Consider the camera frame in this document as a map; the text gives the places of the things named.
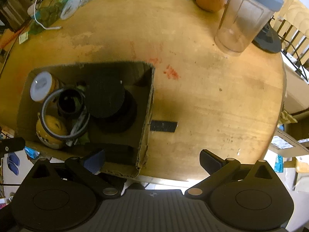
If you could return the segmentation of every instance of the wooden table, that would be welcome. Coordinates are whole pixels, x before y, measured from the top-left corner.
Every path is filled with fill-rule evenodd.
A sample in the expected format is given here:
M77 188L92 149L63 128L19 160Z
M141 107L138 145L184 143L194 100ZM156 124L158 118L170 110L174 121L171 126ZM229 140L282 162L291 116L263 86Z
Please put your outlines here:
M156 67L153 119L177 121L152 132L142 175L203 179L199 153L254 163L267 149L282 104L280 54L250 45L240 57L214 43L222 12L194 0L92 0L68 20L12 49L0 78L0 123L16 128L20 94L36 67L134 60Z

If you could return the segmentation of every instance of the silver screw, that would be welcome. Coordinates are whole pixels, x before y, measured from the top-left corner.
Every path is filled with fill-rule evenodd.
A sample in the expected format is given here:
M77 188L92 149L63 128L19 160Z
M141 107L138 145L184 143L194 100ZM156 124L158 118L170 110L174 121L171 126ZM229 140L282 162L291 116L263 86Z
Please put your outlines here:
M114 187L107 187L103 190L103 194L106 195L115 195L118 193L118 190L115 189Z
M188 193L189 193L190 195L200 195L200 194L203 193L203 190L201 190L201 189L199 189L199 188L190 188L190 189L188 190Z

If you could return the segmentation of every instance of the slipper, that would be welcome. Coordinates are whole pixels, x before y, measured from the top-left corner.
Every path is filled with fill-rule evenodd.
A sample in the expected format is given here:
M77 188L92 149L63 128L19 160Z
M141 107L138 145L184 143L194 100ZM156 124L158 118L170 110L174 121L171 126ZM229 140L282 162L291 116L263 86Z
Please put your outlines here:
M16 176L19 174L18 168L15 166L14 163L7 163L7 167L9 168L9 170L11 170Z
M20 160L18 156L16 155L16 153L9 153L7 155L7 161L10 163L14 163L16 166L20 165Z

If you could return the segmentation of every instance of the blender cup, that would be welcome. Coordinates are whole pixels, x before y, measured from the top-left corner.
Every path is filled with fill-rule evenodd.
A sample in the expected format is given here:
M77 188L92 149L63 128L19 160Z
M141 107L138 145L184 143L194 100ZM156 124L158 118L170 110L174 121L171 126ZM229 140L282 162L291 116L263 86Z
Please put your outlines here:
M283 0L228 0L216 45L226 54L240 55L282 5Z

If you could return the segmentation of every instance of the yellow round toy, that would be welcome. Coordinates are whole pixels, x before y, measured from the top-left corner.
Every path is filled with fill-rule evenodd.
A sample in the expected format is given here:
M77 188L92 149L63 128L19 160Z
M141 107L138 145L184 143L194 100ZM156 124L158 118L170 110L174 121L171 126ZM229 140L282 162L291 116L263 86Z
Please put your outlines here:
M50 136L43 128L41 121L40 121L40 113L38 113L38 121L37 121L37 125L36 125L36 130L37 130L37 136L39 137L40 141L52 148L52 149L61 149L64 144L65 141L64 140L58 140L56 138L53 138L52 136ZM45 122L47 124L47 127L54 133L57 135L68 135L68 132L66 130L66 127L64 125L64 123L62 121L60 121L59 119L50 116L50 115L46 115L45 116Z

